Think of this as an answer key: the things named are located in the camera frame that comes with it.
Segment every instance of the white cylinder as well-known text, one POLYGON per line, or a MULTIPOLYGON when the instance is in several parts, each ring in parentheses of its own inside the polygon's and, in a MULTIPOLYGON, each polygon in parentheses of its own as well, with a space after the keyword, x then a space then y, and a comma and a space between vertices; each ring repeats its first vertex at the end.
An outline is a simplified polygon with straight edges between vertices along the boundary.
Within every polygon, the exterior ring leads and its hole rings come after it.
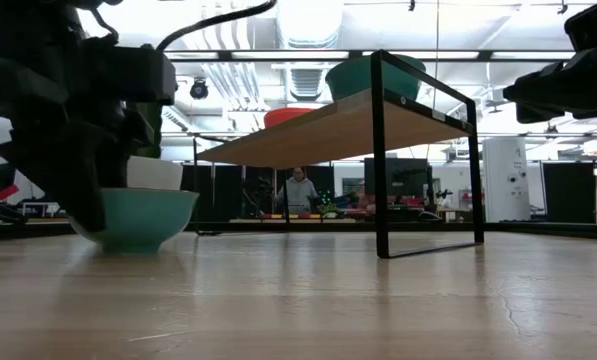
POLYGON ((487 221, 529 220, 525 139, 486 139, 483 157, 487 221))

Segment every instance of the computer monitor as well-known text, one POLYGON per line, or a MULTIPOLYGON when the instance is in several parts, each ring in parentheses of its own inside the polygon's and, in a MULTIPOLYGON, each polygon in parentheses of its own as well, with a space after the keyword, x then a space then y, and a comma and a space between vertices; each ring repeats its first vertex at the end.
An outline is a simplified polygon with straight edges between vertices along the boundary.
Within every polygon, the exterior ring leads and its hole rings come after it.
POLYGON ((0 164, 0 192, 12 186, 16 180, 16 169, 9 164, 0 164))
MULTIPOLYGON (((427 184, 426 159, 386 159, 387 195, 425 198, 427 184)), ((374 159, 365 159, 365 193, 375 194, 374 159)))

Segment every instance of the red bowl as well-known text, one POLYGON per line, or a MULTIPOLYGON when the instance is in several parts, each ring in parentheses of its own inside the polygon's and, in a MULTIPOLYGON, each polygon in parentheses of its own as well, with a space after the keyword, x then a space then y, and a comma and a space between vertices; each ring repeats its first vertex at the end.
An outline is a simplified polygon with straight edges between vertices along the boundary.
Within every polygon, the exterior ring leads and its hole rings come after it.
POLYGON ((265 115, 265 127, 270 128, 278 124, 282 124, 285 121, 291 120, 300 115, 304 115, 313 109, 306 108, 284 108, 273 110, 265 115))

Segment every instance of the wood grain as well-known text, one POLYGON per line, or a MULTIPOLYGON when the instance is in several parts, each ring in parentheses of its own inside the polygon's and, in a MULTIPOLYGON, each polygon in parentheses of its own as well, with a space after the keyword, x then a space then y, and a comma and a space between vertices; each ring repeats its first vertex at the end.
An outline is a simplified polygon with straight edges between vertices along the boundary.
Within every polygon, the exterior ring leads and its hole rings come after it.
MULTIPOLYGON (((288 169, 373 153, 371 92, 198 154, 198 159, 288 169)), ((385 102, 387 150, 467 136, 467 133, 385 102)))
POLYGON ((152 257, 0 242, 0 359, 597 359, 597 241, 488 233, 391 261, 374 242, 182 234, 152 257))

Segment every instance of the green bowl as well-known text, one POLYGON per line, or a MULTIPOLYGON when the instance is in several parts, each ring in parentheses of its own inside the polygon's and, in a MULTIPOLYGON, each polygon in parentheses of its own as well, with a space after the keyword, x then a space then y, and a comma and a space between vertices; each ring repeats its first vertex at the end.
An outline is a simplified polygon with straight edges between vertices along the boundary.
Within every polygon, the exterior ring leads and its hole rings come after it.
POLYGON ((102 189, 107 229, 89 232, 73 218, 76 232, 105 253, 152 254, 189 223, 198 193, 151 189, 102 189))
MULTIPOLYGON (((396 55, 400 60, 425 71, 420 60, 405 55, 396 55)), ((407 99, 416 100, 420 90, 420 80, 399 70, 393 65, 383 64, 382 78, 386 89, 407 99)), ((347 60, 329 70, 325 81, 329 85, 334 101, 371 88, 371 57, 363 56, 347 60)))

